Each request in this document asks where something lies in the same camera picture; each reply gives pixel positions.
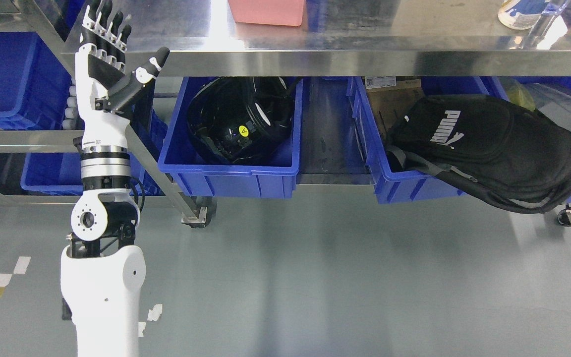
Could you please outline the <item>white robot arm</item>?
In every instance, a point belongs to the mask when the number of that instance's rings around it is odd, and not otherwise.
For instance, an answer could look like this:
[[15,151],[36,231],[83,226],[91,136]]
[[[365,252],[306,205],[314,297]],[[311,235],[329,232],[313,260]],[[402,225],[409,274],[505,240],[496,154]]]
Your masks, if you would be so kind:
[[133,105],[153,87],[170,50],[159,48],[125,70],[131,26],[110,0],[90,0],[75,52],[75,106],[84,122],[79,155],[82,196],[75,204],[69,245],[60,258],[60,289],[71,311],[79,357],[137,357],[140,292],[146,277],[135,244],[141,209],[130,196],[125,131]]

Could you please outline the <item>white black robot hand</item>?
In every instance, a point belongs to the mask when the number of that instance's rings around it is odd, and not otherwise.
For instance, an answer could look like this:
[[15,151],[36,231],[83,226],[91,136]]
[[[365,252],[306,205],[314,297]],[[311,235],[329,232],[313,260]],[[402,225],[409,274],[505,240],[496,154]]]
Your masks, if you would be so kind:
[[127,149],[126,110],[155,84],[170,54],[161,47],[125,74],[126,41],[132,28],[128,23],[118,33],[124,14],[118,11],[110,21],[112,10],[112,0],[87,1],[74,55],[76,108],[84,123],[82,149],[88,151],[97,146]]

